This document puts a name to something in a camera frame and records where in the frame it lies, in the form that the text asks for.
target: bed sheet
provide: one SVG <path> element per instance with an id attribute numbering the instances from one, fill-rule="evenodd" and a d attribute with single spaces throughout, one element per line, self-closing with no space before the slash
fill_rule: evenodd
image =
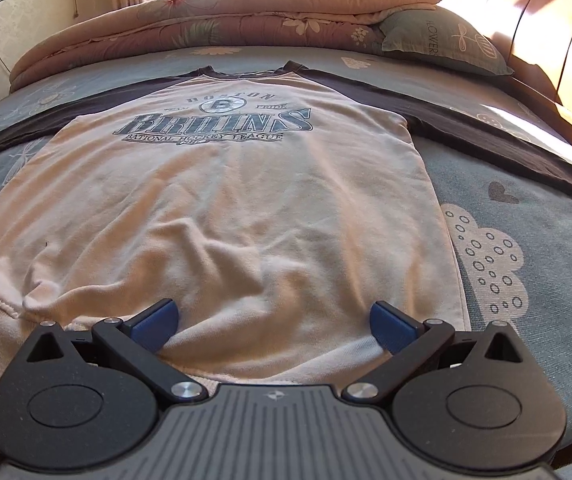
<path id="1" fill-rule="evenodd" d="M 70 70 L 4 99 L 0 103 L 0 130 L 59 104 L 133 82 L 186 73 L 207 65 L 224 73 L 274 70 L 287 60 L 456 110 L 541 146 L 572 163 L 572 146 L 528 108 L 492 86 L 430 66 L 316 48 L 194 48 Z M 508 243 L 515 243 L 524 251 L 524 262 L 510 270 L 524 284 L 530 300 L 526 305 L 519 304 L 519 301 L 519 306 L 511 304 L 516 313 L 514 324 L 564 400 L 569 411 L 564 444 L 570 444 L 572 272 L 568 273 L 566 265 L 572 258 L 572 214 L 567 213 L 572 211 L 572 199 L 452 150 L 435 148 L 428 140 L 415 140 L 440 203 L 452 206 L 444 209 L 445 216 L 448 218 L 448 213 L 453 216 L 455 213 L 460 213 L 458 216 L 470 213 L 467 218 L 473 218 L 479 229 L 491 226 L 505 233 Z M 0 153 L 0 189 L 47 141 L 48 138 L 32 141 Z M 520 207 L 506 209 L 516 205 Z M 457 246 L 458 238 L 454 232 L 453 235 Z M 459 254 L 464 254 L 463 251 L 463 247 L 458 248 Z M 479 298 L 484 294 L 479 290 L 479 278 L 471 278 L 474 272 L 466 267 L 468 262 L 460 258 L 459 263 L 471 320 L 475 323 L 473 329 L 479 330 L 484 323 Z M 551 265 L 557 270 L 551 272 Z M 544 266 L 546 273 L 539 270 Z"/>

